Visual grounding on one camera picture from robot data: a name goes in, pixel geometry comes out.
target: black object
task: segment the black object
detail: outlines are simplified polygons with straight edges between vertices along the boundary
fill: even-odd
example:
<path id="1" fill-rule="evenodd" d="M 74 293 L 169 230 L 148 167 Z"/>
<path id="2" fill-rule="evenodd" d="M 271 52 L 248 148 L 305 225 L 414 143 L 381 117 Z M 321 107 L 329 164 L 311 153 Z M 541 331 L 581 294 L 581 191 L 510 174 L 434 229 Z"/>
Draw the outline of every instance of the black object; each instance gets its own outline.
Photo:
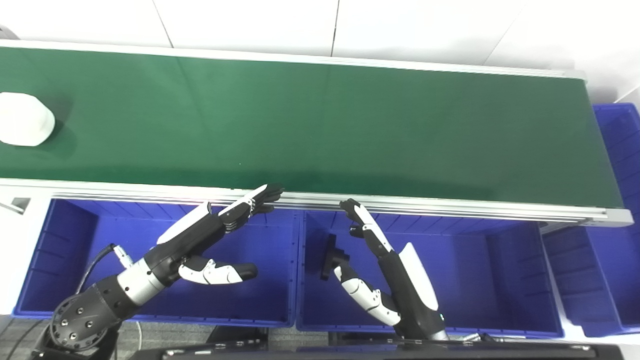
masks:
<path id="1" fill-rule="evenodd" d="M 80 291 L 82 291 L 82 288 L 84 288 L 84 284 L 86 283 L 87 278 L 89 277 L 89 275 L 93 271 L 93 268 L 95 268 L 95 265 L 97 265 L 97 263 L 99 263 L 100 260 L 102 260 L 102 258 L 107 256 L 107 254 L 112 252 L 113 249 L 115 249 L 115 247 L 116 247 L 116 245 L 111 243 L 111 244 L 107 245 L 106 247 L 104 247 L 104 249 L 100 250 L 100 252 L 95 256 L 95 258 L 93 258 L 93 261 L 91 262 L 89 267 L 84 272 L 84 275 L 82 276 L 82 280 L 80 280 L 80 283 L 78 284 L 78 288 L 76 289 L 76 294 L 79 294 Z"/>
<path id="2" fill-rule="evenodd" d="M 538 342 L 347 341 L 342 346 L 301 347 L 269 351 L 264 347 L 226 343 L 208 347 L 141 350 L 131 360 L 350 360 L 350 359 L 547 359 L 624 360 L 617 345 Z"/>
<path id="3" fill-rule="evenodd" d="M 344 250 L 335 247 L 335 234 L 329 234 L 326 239 L 326 250 L 324 251 L 324 263 L 320 272 L 320 279 L 327 281 L 333 273 L 333 269 L 344 261 L 349 261 L 351 257 L 344 253 Z"/>
<path id="4" fill-rule="evenodd" d="M 429 339 L 433 334 L 444 331 L 442 315 L 424 305 L 400 256 L 392 250 L 378 259 L 378 265 L 402 314 L 400 322 L 394 325 L 396 333 L 408 339 Z"/>

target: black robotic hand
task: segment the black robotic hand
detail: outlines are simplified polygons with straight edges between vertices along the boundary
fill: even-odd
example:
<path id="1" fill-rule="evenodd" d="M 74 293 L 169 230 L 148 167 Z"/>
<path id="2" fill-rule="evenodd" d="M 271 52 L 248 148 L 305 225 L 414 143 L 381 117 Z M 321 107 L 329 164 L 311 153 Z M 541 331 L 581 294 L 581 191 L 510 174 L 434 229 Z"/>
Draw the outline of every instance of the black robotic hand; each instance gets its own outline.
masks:
<path id="1" fill-rule="evenodd" d="M 272 212 L 273 205 L 270 202 L 280 199 L 283 191 L 284 188 L 280 184 L 262 185 L 227 206 L 218 216 L 230 233 L 245 225 L 252 215 Z"/>
<path id="2" fill-rule="evenodd" d="M 349 265 L 349 256 L 335 249 L 335 238 L 330 239 L 325 268 L 333 267 L 335 276 L 349 296 L 370 315 L 393 326 L 398 335 L 413 340 L 448 340 L 431 281 L 413 245 L 408 243 L 400 253 L 396 253 L 363 205 L 348 199 L 340 202 L 340 207 L 356 223 L 349 233 L 364 238 L 378 258 L 391 295 L 374 289 L 358 276 Z"/>
<path id="3" fill-rule="evenodd" d="M 92 359 L 108 359 L 122 321 L 181 277 L 202 284 L 254 278 L 254 264 L 216 263 L 203 258 L 202 253 L 252 215 L 272 211 L 270 203 L 278 200 L 283 190 L 279 184 L 266 184 L 219 213 L 212 213 L 208 202 L 190 211 L 135 264 L 64 300 L 38 340 L 34 357 L 84 359 L 78 352 L 98 348 Z"/>

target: blue bin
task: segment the blue bin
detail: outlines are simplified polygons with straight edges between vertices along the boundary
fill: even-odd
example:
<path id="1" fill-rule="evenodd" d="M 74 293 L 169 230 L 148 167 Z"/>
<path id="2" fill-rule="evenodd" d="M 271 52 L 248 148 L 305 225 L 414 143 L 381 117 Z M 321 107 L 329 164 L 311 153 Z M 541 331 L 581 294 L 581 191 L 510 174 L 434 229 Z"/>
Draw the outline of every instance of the blue bin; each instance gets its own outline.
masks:
<path id="1" fill-rule="evenodd" d="M 543 241 L 567 318 L 586 336 L 631 334 L 640 332 L 640 117 L 633 104 L 593 109 L 635 224 L 573 227 Z"/>
<path id="2" fill-rule="evenodd" d="M 398 251 L 410 241 L 438 296 L 447 330 L 495 336 L 563 335 L 537 223 L 454 217 L 374 217 Z M 331 276 L 320 279 L 327 236 L 351 256 L 351 266 L 389 292 L 364 240 L 348 233 L 344 212 L 308 211 L 301 224 L 298 315 L 302 331 L 392 332 L 367 314 Z"/>
<path id="3" fill-rule="evenodd" d="M 48 318 L 73 294 L 88 263 L 109 243 L 136 261 L 193 206 L 53 200 L 13 314 Z M 252 262 L 259 275 L 240 284 L 201 285 L 179 280 L 145 304 L 134 320 L 290 327 L 294 321 L 299 220 L 293 210 L 257 215 L 227 234 L 204 256 Z M 123 270 L 106 256 L 87 285 Z"/>

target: cable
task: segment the cable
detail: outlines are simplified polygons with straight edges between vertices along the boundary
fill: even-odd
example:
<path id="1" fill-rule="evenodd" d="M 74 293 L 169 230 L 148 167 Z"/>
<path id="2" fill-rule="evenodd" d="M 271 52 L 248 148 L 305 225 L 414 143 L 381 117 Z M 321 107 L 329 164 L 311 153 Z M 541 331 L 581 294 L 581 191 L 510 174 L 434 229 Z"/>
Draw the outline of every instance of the cable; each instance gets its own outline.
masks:
<path id="1" fill-rule="evenodd" d="M 80 284 L 78 284 L 78 289 L 76 290 L 76 295 L 79 294 L 80 291 L 82 291 L 82 288 L 84 287 L 84 284 L 86 283 L 86 280 L 89 277 L 89 274 L 91 274 L 91 271 L 93 271 L 93 268 L 95 268 L 95 265 L 97 265 L 97 263 L 100 260 L 102 260 L 102 258 L 107 256 L 107 254 L 112 252 L 113 249 L 115 249 L 115 247 L 116 247 L 116 245 L 109 244 L 104 249 L 100 250 L 100 252 L 95 256 L 95 258 L 93 259 L 93 261 L 91 262 L 89 267 L 84 272 L 84 275 L 82 276 L 82 280 L 80 280 Z"/>
<path id="2" fill-rule="evenodd" d="M 142 350 L 142 325 L 140 322 L 136 322 L 136 325 L 138 326 L 138 350 Z"/>
<path id="3" fill-rule="evenodd" d="M 22 334 L 22 336 L 18 339 L 18 341 L 15 342 L 15 344 L 13 344 L 13 347 L 11 348 L 11 351 L 9 351 L 9 355 L 6 357 L 6 360 L 10 360 L 11 356 L 13 355 L 13 353 L 15 352 L 15 349 L 18 348 L 18 345 L 20 345 L 20 343 L 22 343 L 22 340 L 24 340 L 24 338 L 27 337 L 27 335 L 36 328 L 36 326 L 40 325 L 44 320 L 39 320 L 36 323 L 34 323 L 29 330 L 25 331 L 24 334 Z"/>

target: white object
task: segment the white object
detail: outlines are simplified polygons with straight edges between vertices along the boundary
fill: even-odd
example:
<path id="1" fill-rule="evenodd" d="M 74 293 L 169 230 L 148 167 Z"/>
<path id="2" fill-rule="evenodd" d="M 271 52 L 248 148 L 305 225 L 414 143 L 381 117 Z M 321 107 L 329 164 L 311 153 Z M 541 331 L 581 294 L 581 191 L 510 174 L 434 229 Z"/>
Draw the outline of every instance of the white object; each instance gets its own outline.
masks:
<path id="1" fill-rule="evenodd" d="M 205 285 L 235 284 L 242 282 L 242 277 L 231 265 L 216 268 L 216 262 L 210 259 L 201 271 L 192 270 L 184 265 L 178 267 L 178 274 L 191 282 Z"/>
<path id="2" fill-rule="evenodd" d="M 402 250 L 398 256 L 422 303 L 431 310 L 438 311 L 436 292 L 433 290 L 431 280 L 429 280 L 429 276 L 424 266 L 422 266 L 422 262 L 415 252 L 413 244 L 407 243 L 404 250 Z"/>
<path id="3" fill-rule="evenodd" d="M 40 145 L 51 135 L 55 122 L 51 110 L 35 96 L 0 93 L 0 141 L 19 146 Z"/>
<path id="4" fill-rule="evenodd" d="M 342 268 L 339 266 L 333 269 L 333 272 L 342 283 L 342 288 L 371 316 L 389 326 L 394 326 L 400 322 L 400 314 L 382 304 L 382 295 L 379 289 L 369 289 L 364 281 L 357 277 L 342 282 Z"/>
<path id="5" fill-rule="evenodd" d="M 166 243 L 174 237 L 182 234 L 183 231 L 189 229 L 193 224 L 197 223 L 201 218 L 211 213 L 209 203 L 203 202 L 195 209 L 189 211 L 187 215 L 184 215 L 180 220 L 176 221 L 171 227 L 169 227 L 160 237 L 158 237 L 157 244 Z"/>

